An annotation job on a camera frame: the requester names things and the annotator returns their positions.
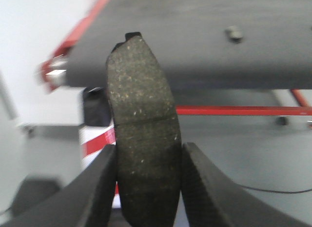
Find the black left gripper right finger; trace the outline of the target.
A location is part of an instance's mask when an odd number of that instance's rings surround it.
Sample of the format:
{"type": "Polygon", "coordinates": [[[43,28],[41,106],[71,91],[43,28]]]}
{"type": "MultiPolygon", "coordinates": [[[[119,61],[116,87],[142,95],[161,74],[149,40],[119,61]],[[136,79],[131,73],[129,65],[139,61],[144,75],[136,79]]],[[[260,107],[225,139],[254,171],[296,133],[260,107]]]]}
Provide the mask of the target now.
{"type": "Polygon", "coordinates": [[[306,227],[246,192],[195,143],[182,147],[182,198],[191,227],[306,227]]]}

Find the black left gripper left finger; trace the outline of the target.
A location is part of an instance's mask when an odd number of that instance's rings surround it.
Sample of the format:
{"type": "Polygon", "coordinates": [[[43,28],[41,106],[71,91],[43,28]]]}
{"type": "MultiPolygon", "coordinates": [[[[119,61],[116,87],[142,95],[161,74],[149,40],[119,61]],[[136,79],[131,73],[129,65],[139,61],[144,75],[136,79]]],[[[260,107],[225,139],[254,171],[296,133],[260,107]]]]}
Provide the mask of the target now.
{"type": "Polygon", "coordinates": [[[106,145],[69,185],[3,226],[106,227],[116,176],[117,150],[115,145],[106,145]]]}

